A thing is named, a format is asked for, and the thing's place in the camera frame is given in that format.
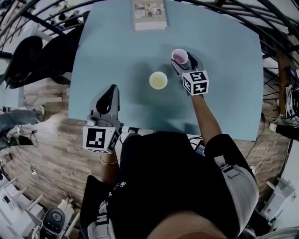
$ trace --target book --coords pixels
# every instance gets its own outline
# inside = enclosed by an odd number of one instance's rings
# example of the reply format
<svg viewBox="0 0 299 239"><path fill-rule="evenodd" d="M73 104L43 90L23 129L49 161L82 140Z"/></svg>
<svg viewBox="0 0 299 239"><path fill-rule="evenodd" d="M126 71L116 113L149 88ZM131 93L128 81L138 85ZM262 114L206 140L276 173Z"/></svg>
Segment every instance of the book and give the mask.
<svg viewBox="0 0 299 239"><path fill-rule="evenodd" d="M133 0L134 30L166 29L163 0Z"/></svg>

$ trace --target bracelet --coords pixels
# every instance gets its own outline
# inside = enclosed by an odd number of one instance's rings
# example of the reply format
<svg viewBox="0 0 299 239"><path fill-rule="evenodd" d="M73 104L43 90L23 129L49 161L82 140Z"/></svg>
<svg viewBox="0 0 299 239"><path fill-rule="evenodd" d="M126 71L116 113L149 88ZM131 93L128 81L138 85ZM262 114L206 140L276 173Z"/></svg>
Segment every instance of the bracelet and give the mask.
<svg viewBox="0 0 299 239"><path fill-rule="evenodd" d="M116 163L118 163L118 160L116 160L116 162L113 162L113 163L106 163L106 162L104 162L104 161L101 159L101 157L102 157L102 156L100 156L100 161L101 161L103 164L105 164L105 165L112 165L112 164L116 164Z"/></svg>

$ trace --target jeans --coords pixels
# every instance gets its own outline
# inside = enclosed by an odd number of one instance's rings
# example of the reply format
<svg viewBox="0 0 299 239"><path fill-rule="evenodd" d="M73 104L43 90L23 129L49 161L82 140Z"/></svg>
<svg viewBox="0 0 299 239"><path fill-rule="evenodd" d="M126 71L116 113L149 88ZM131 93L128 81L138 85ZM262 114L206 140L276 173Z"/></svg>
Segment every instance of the jeans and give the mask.
<svg viewBox="0 0 299 239"><path fill-rule="evenodd" d="M33 110L14 110L7 114L0 114L0 132L12 129L15 125L37 124L43 121L41 111ZM4 137L0 139L0 150L7 146Z"/></svg>

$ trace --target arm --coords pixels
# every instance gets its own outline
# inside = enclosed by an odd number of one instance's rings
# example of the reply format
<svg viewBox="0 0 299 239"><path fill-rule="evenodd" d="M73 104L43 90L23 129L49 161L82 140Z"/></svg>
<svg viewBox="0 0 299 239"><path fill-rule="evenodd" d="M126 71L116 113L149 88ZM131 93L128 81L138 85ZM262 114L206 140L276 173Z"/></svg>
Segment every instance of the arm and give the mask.
<svg viewBox="0 0 299 239"><path fill-rule="evenodd" d="M215 117L206 105L204 98L201 95L195 95L191 97L198 125L201 131L201 136L204 144L206 145L211 138L222 134L222 132Z"/></svg>
<svg viewBox="0 0 299 239"><path fill-rule="evenodd" d="M116 180L116 176L120 169L120 166L118 165L117 162L117 156L115 150L113 151L112 154L102 154L100 156L100 159L102 160L102 167L101 167L102 182L108 184L114 184Z"/></svg>

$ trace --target paper cup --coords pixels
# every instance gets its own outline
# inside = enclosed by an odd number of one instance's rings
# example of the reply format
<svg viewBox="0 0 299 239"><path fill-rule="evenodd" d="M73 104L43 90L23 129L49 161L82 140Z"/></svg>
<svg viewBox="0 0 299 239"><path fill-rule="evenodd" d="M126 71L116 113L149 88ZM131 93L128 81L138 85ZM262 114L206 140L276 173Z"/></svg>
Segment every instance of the paper cup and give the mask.
<svg viewBox="0 0 299 239"><path fill-rule="evenodd" d="M189 59L187 52L183 49L175 49L171 57L179 64L185 64Z"/></svg>
<svg viewBox="0 0 299 239"><path fill-rule="evenodd" d="M167 85L167 76L160 71L154 72L149 77L149 84L156 90L161 90Z"/></svg>

